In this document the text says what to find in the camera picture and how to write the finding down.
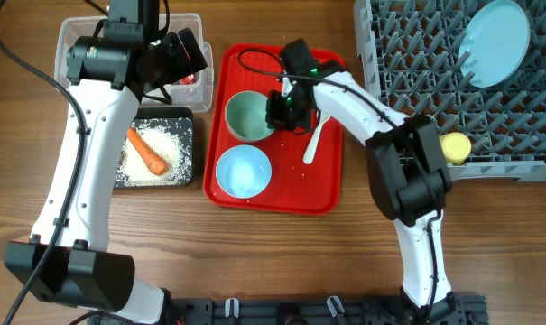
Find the green bowl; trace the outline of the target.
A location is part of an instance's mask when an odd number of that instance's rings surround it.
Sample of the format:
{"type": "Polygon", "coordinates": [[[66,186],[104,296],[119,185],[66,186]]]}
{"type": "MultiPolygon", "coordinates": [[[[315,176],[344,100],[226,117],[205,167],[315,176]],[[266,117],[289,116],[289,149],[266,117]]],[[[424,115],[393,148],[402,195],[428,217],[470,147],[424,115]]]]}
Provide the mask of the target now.
{"type": "Polygon", "coordinates": [[[225,106],[225,120],[235,139],[253,143],[269,137],[274,129],[266,121],[267,96],[252,90],[236,93],[225,106]]]}

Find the white plastic spoon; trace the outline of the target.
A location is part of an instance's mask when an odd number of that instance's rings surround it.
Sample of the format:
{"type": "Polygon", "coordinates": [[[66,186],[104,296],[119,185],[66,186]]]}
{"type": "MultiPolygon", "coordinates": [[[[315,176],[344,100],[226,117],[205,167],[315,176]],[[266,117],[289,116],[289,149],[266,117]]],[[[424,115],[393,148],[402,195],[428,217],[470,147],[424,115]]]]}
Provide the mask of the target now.
{"type": "Polygon", "coordinates": [[[312,164],[315,154],[317,152],[318,145],[319,145],[319,138],[322,132],[322,128],[329,120],[330,120],[330,115],[324,111],[321,111],[319,114],[319,123],[317,127],[315,128],[312,134],[312,137],[310,139],[310,142],[302,157],[302,161],[305,164],[312,164]]]}

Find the yellow plastic cup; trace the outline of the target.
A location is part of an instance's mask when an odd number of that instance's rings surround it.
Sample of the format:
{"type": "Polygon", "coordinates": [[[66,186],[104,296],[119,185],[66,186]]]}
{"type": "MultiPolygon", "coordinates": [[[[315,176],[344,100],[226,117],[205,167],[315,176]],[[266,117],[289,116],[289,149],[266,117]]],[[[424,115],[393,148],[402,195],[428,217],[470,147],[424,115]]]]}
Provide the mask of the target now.
{"type": "Polygon", "coordinates": [[[441,150],[447,163],[462,164],[472,151],[469,138],[459,132],[452,132],[440,136],[441,150]]]}

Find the red snack wrapper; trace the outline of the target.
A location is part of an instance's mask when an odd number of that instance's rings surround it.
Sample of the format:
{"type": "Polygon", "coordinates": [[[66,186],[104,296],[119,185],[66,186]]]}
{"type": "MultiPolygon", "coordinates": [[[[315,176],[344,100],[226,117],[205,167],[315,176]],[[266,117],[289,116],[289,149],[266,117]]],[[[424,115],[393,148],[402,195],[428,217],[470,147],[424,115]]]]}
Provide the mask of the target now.
{"type": "Polygon", "coordinates": [[[192,58],[189,53],[187,54],[187,58],[188,58],[188,61],[190,64],[190,70],[192,71],[192,73],[180,79],[178,81],[180,85],[193,85],[197,82],[197,72],[195,71],[195,66],[193,64],[192,58]]]}

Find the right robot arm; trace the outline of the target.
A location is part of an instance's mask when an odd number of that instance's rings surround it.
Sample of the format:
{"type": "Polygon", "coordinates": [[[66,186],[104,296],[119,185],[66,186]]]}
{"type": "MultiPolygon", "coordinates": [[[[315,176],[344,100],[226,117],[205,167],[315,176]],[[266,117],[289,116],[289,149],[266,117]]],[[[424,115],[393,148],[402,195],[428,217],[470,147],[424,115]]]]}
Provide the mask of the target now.
{"type": "Polygon", "coordinates": [[[267,123],[279,130],[306,129],[312,111],[319,111],[365,147],[371,195],[398,236],[411,318],[432,323],[446,316],[452,290],[440,229],[451,179],[437,127],[425,115],[388,107],[343,65],[315,59],[302,39],[285,45],[275,59],[282,88],[269,94],[267,123]]]}

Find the orange carrot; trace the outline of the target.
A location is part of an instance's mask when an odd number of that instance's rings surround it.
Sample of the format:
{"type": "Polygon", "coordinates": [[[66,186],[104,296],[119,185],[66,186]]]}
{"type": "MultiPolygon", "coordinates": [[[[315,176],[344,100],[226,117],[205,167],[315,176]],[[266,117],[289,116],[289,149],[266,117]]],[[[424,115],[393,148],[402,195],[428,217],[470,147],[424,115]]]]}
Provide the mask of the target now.
{"type": "Polygon", "coordinates": [[[135,129],[129,128],[126,136],[152,174],[161,176],[170,169],[169,164],[148,146],[135,129]]]}

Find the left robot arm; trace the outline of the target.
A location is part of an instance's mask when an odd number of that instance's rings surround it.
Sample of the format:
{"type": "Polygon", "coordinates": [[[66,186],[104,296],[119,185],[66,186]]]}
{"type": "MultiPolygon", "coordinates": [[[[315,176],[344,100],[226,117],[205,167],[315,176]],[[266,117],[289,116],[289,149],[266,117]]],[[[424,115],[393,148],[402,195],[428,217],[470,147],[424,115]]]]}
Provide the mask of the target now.
{"type": "Polygon", "coordinates": [[[23,294],[82,307],[88,316],[163,324],[171,295],[137,278],[134,259],[108,251],[108,219],[126,133],[143,97],[206,68],[190,29],[170,30],[167,2],[114,1],[93,34],[66,55],[66,124],[51,189],[6,268],[23,294]]]}

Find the light blue plate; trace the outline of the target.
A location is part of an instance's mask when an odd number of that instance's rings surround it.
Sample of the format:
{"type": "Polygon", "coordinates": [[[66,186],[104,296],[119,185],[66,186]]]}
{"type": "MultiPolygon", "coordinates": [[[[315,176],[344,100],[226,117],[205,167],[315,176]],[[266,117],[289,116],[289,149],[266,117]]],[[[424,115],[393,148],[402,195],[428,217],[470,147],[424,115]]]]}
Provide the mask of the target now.
{"type": "Polygon", "coordinates": [[[512,0],[496,0],[480,9],[467,25],[459,45],[461,73],[472,74],[469,84],[489,88],[511,77],[529,47],[530,24],[512,0]]]}

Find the light blue bowl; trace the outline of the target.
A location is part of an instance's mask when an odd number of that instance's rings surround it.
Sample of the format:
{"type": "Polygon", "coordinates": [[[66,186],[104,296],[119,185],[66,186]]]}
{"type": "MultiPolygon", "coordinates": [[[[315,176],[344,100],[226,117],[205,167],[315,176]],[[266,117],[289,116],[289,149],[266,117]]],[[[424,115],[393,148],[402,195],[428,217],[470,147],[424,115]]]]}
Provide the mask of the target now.
{"type": "Polygon", "coordinates": [[[215,172],[220,189],[236,199],[250,199],[262,193],[273,173],[268,156],[248,144],[226,150],[219,157],[215,172]]]}

